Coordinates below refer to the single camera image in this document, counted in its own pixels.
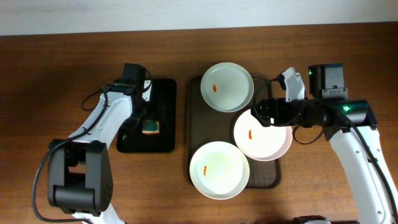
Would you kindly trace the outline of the grey-white plate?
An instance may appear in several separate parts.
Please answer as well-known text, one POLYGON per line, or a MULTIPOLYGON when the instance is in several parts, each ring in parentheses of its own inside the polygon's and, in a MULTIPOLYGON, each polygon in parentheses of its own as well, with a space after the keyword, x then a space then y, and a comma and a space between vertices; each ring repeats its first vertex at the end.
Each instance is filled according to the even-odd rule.
POLYGON ((251 101, 254 82, 244 67, 222 62, 204 73, 200 91, 208 106, 220 112, 232 113, 243 109, 251 101))

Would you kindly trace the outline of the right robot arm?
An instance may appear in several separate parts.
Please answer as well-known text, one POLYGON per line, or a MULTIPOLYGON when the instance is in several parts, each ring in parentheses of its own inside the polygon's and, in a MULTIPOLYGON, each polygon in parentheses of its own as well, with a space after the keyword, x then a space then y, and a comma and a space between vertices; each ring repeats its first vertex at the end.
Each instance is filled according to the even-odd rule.
POLYGON ((322 128, 338 156, 358 209, 360 223, 397 223, 397 189, 386 165, 376 117, 366 100, 349 100, 340 63, 308 67, 311 99, 290 67, 274 78, 285 97, 258 100, 251 114, 264 126, 322 128))

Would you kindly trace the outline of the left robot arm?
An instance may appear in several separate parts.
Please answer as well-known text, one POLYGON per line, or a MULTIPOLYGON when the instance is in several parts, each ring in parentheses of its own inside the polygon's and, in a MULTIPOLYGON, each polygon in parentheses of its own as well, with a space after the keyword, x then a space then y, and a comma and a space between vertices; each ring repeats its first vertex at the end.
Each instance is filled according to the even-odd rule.
POLYGON ((152 77, 145 67, 127 63, 123 75, 100 88, 87 120, 67 139, 54 139, 48 161, 48 201, 71 222, 122 223, 111 205, 113 177, 108 149, 120 127, 136 127, 146 112, 143 93, 152 77))

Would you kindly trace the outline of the pinkish white plate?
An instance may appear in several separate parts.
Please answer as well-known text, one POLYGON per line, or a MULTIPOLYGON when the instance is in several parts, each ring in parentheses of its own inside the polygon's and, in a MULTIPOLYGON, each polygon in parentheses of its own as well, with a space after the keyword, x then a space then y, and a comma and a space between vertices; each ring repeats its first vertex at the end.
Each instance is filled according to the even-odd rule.
POLYGON ((243 112, 234 124, 234 141, 249 158, 257 161, 273 161, 282 157, 292 144, 292 128, 263 127, 251 114, 243 112))

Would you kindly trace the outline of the green orange sponge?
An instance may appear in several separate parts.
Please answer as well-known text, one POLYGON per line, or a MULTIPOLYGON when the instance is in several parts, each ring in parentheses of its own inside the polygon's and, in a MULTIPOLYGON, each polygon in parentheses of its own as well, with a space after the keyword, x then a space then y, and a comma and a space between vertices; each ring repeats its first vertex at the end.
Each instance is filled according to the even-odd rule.
POLYGON ((142 125, 142 134, 151 135, 159 134, 159 122, 154 120, 144 120, 142 125))

